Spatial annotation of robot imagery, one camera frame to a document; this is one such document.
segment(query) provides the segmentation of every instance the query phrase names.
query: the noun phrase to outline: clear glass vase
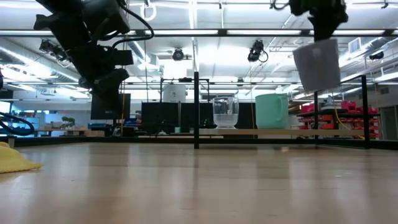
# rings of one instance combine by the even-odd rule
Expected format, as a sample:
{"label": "clear glass vase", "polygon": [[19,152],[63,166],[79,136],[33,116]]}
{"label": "clear glass vase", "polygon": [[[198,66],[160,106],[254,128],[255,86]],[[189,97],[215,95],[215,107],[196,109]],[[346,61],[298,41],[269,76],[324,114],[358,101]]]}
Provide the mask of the clear glass vase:
{"label": "clear glass vase", "polygon": [[239,100],[235,97],[213,99],[213,119],[218,129],[234,129],[238,122]]}

